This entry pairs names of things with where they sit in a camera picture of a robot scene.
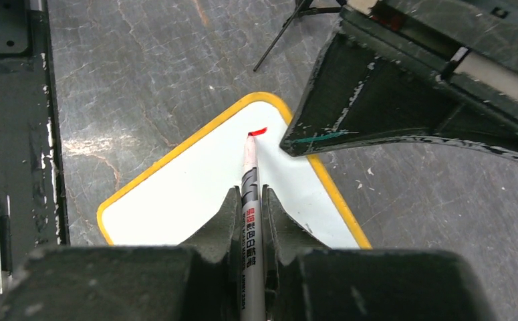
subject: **yellow frame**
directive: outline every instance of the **yellow frame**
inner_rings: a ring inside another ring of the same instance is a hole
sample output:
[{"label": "yellow frame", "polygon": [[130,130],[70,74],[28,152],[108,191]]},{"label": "yellow frame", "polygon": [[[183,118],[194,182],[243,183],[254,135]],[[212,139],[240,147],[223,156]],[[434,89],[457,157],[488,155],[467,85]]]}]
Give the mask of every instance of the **yellow frame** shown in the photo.
[{"label": "yellow frame", "polygon": [[[115,194],[113,194],[111,197],[106,199],[100,206],[97,212],[97,220],[98,225],[101,230],[101,233],[105,237],[105,240],[109,245],[113,245],[113,241],[111,240],[111,237],[107,233],[107,230],[105,229],[103,225],[103,212],[105,209],[109,207],[109,205],[115,203],[118,199],[123,197],[126,193],[131,191],[133,188],[135,188],[137,185],[142,183],[145,179],[147,179],[150,175],[154,174],[156,171],[161,169],[164,165],[168,164],[172,159],[174,159],[176,156],[180,155],[182,152],[184,152],[186,149],[190,148],[193,144],[195,144],[198,140],[200,140],[205,135],[209,134],[212,130],[216,129],[219,125],[224,123],[226,120],[230,119],[233,115],[241,111],[243,108],[247,107],[251,103],[254,102],[267,102],[280,112],[280,115],[282,115],[282,118],[286,122],[286,124],[290,123],[290,120],[292,119],[292,113],[286,103],[279,98],[278,96],[274,94],[270,94],[268,92],[252,92],[245,97],[241,98],[238,102],[234,103],[231,107],[226,109],[224,112],[222,112],[219,116],[214,118],[212,121],[210,121],[208,124],[203,126],[200,130],[195,132],[192,136],[190,136],[188,139],[186,139],[182,144],[178,145],[176,148],[171,150],[168,154],[166,154],[164,157],[162,157],[158,162],[154,163],[151,167],[146,169],[144,172],[142,172],[140,175],[138,175],[135,179],[130,181],[127,185],[125,185],[123,188],[121,188],[119,191],[117,191]],[[342,194],[336,187],[336,184],[330,177],[330,174],[326,171],[326,168],[321,163],[319,158],[315,155],[308,155],[307,156],[308,161],[312,165],[312,168],[314,169],[317,177],[321,181],[323,187],[328,192],[328,195],[334,202],[334,205],[340,212],[340,215],[342,216],[342,219],[344,220],[345,224],[347,225],[348,229],[350,230],[351,234],[353,235],[354,239],[357,241],[357,244],[362,249],[370,249],[371,244],[369,243],[369,240],[365,236],[365,233],[363,233],[363,230],[359,226],[359,223],[357,223],[357,220],[353,216],[353,213],[347,206],[347,203],[345,202],[344,198],[342,197]]]}]

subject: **black stand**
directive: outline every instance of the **black stand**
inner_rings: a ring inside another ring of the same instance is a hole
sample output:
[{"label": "black stand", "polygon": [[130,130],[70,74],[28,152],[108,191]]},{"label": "black stand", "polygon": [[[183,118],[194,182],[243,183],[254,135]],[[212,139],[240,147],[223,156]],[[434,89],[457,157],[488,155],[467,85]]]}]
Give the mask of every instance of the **black stand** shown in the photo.
[{"label": "black stand", "polygon": [[303,17],[305,15],[320,15],[322,13],[339,13],[342,9],[341,6],[343,6],[346,2],[344,0],[338,0],[338,3],[340,4],[339,7],[328,7],[328,8],[316,8],[316,7],[310,7],[313,0],[301,0],[300,3],[296,3],[296,9],[294,9],[294,12],[292,15],[286,19],[286,22],[282,25],[281,31],[278,33],[276,38],[271,42],[271,45],[267,48],[267,51],[263,54],[259,62],[257,62],[257,65],[253,68],[253,71],[256,72],[261,64],[265,61],[265,58],[271,52],[275,44],[277,43],[278,39],[282,36],[284,31],[286,31],[286,28],[290,25],[290,23],[296,18],[296,17]]}]

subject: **white marker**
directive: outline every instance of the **white marker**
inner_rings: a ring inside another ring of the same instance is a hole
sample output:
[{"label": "white marker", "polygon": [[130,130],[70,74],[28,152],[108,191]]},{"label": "white marker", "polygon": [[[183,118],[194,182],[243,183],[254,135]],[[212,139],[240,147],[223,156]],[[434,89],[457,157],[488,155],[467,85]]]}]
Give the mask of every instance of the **white marker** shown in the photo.
[{"label": "white marker", "polygon": [[266,321],[265,277],[263,273],[263,229],[259,167],[255,136],[267,129],[250,132],[243,156],[241,179],[241,321]]}]

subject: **red label on marker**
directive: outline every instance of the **red label on marker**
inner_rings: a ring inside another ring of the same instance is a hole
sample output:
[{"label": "red label on marker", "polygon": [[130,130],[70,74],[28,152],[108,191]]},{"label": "red label on marker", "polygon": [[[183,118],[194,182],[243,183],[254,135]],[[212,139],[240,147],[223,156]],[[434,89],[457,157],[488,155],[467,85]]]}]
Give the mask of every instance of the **red label on marker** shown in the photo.
[{"label": "red label on marker", "polygon": [[259,136],[267,132],[267,128],[259,129],[254,132],[249,132],[249,136]]}]

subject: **marble surface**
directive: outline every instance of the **marble surface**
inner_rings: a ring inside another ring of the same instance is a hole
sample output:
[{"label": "marble surface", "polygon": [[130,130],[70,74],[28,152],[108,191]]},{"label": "marble surface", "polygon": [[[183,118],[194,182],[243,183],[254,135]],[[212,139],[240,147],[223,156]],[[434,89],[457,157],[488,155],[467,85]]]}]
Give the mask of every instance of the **marble surface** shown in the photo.
[{"label": "marble surface", "polygon": [[[99,204],[245,94],[296,108],[336,15],[293,24],[253,73],[292,10],[283,0],[49,2],[73,245],[105,244]],[[518,321],[517,163],[427,144],[320,156],[374,247],[465,256],[500,320]]]}]

